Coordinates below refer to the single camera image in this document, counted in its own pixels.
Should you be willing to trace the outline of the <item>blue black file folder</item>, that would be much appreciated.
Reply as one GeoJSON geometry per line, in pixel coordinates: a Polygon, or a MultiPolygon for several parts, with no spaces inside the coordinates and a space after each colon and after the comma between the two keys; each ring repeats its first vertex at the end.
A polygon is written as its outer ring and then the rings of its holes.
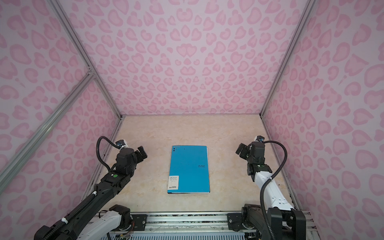
{"type": "Polygon", "coordinates": [[[210,193],[208,148],[172,146],[168,194],[210,193]]]}

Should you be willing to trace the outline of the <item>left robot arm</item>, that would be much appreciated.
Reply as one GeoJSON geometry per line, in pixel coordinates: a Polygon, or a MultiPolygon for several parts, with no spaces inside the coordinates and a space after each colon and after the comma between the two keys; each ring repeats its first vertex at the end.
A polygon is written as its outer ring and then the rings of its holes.
{"type": "Polygon", "coordinates": [[[94,190],[71,212],[51,227],[42,226],[35,240],[75,240],[88,222],[131,181],[137,164],[148,157],[142,146],[135,151],[123,148],[117,154],[115,167],[95,185],[94,190]]]}

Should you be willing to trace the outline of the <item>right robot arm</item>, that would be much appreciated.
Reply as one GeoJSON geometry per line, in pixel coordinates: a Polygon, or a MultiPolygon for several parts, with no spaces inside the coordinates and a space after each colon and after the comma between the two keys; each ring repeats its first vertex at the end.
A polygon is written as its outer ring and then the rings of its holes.
{"type": "Polygon", "coordinates": [[[236,154],[247,161],[247,174],[260,188],[260,204],[242,207],[242,225],[256,229],[260,240],[305,240],[307,224],[304,213],[288,202],[275,181],[288,159],[285,146],[257,136],[248,145],[241,143],[236,154]],[[266,144],[276,144],[284,152],[284,159],[276,171],[266,164],[266,144]]]}

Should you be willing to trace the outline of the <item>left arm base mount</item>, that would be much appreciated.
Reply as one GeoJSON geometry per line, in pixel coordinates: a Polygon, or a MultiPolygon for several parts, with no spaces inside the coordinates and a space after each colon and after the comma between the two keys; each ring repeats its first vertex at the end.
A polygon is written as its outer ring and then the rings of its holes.
{"type": "Polygon", "coordinates": [[[121,205],[114,205],[109,208],[109,212],[116,212],[120,220],[114,232],[120,231],[144,231],[148,215],[146,214],[132,214],[131,210],[121,205]]]}

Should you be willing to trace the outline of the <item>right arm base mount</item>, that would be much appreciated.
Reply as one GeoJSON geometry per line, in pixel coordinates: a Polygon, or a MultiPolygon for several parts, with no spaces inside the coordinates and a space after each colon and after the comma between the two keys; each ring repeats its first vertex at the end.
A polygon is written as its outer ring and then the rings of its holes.
{"type": "Polygon", "coordinates": [[[248,219],[243,217],[241,213],[227,214],[228,229],[235,232],[246,231],[262,231],[265,227],[265,220],[262,214],[256,214],[248,219]]]}

